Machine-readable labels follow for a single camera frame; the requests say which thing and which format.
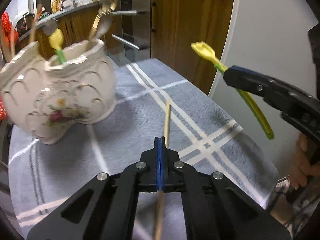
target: cabinet handle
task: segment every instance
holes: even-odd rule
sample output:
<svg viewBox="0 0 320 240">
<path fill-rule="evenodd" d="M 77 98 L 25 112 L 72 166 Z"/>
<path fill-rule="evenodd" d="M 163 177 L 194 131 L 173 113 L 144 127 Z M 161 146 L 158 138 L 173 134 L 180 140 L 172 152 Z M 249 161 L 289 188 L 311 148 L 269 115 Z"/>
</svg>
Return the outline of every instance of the cabinet handle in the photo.
<svg viewBox="0 0 320 240">
<path fill-rule="evenodd" d="M 136 15 L 145 14 L 145 13 L 146 11 L 136 11 L 136 10 L 110 12 L 110 14 L 113 16 L 136 16 Z"/>
<path fill-rule="evenodd" d="M 113 37 L 114 39 L 116 39 L 117 41 L 120 41 L 120 42 L 122 42 L 123 44 L 129 46 L 130 48 L 133 48 L 133 49 L 136 49 L 136 50 L 142 50 L 142 49 L 146 49 L 146 48 L 149 47 L 148 45 L 140 45 L 140 46 L 137 46 L 137 45 L 135 45 L 135 44 L 133 44 L 133 43 L 131 43 L 131 42 L 129 42 L 129 41 L 126 41 L 125 39 L 120 38 L 119 36 L 114 35 L 114 34 L 112 35 L 112 37 Z"/>
<path fill-rule="evenodd" d="M 156 28 L 153 28 L 153 26 L 152 26 L 152 19 L 153 19 L 153 7 L 155 7 L 156 6 L 156 3 L 155 2 L 152 2 L 151 3 L 151 9 L 150 9 L 150 15 L 151 15 L 151 19 L 150 19 L 150 28 L 151 28 L 151 31 L 153 32 L 153 33 L 155 33 L 156 31 L 157 31 L 157 29 Z"/>
</svg>

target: tablecloth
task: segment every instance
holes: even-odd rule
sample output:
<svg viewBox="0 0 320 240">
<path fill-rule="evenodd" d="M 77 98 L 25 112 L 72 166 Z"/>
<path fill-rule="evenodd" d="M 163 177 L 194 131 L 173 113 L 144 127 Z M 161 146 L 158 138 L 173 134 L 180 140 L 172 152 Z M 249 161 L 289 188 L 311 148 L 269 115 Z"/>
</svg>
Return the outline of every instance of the tablecloth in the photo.
<svg viewBox="0 0 320 240">
<path fill-rule="evenodd" d="M 115 72 L 118 101 L 103 121 L 75 124 L 53 145 L 13 128 L 9 183 L 24 237 L 98 173 L 119 173 L 153 148 L 154 137 L 164 133 L 167 99 L 172 102 L 169 148 L 200 172 L 221 171 L 266 206 L 277 170 L 214 101 L 157 59 L 125 65 Z M 162 239 L 186 239 L 180 194 L 165 195 Z M 155 210 L 155 195 L 140 194 L 133 239 L 152 239 Z"/>
</svg>

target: human hand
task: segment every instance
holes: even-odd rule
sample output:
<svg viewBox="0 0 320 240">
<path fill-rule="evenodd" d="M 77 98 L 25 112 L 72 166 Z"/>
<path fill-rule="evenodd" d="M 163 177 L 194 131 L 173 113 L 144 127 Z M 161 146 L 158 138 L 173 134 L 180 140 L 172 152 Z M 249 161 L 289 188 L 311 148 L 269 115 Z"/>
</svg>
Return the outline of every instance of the human hand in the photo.
<svg viewBox="0 0 320 240">
<path fill-rule="evenodd" d="M 320 162 L 311 166 L 306 156 L 307 150 L 307 137 L 304 134 L 300 134 L 289 175 L 290 184 L 294 189 L 298 189 L 299 186 L 305 187 L 307 185 L 308 175 L 320 176 Z"/>
</svg>

